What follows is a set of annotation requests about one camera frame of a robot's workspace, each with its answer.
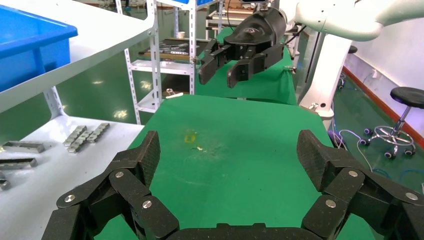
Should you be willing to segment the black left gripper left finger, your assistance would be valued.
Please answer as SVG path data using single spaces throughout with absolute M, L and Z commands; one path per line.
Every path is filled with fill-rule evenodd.
M 153 130 L 139 146 L 118 152 L 102 173 L 58 198 L 42 238 L 92 240 L 121 216 L 140 240 L 168 239 L 179 221 L 150 191 L 160 153 Z

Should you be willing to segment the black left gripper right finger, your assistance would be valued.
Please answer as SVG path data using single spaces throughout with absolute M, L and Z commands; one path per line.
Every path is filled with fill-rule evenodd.
M 365 169 L 348 151 L 322 144 L 301 130 L 297 157 L 320 197 L 301 227 L 323 240 L 334 240 L 356 215 L 386 240 L 424 237 L 424 197 Z

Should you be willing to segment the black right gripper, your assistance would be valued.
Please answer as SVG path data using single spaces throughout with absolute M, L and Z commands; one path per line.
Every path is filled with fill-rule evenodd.
M 227 72 L 229 88 L 278 63 L 284 57 L 285 45 L 280 42 L 286 25 L 286 15 L 280 9 L 270 7 L 248 16 L 223 38 L 223 44 L 216 38 L 210 40 L 200 60 L 200 84 L 205 85 L 230 60 L 238 61 Z

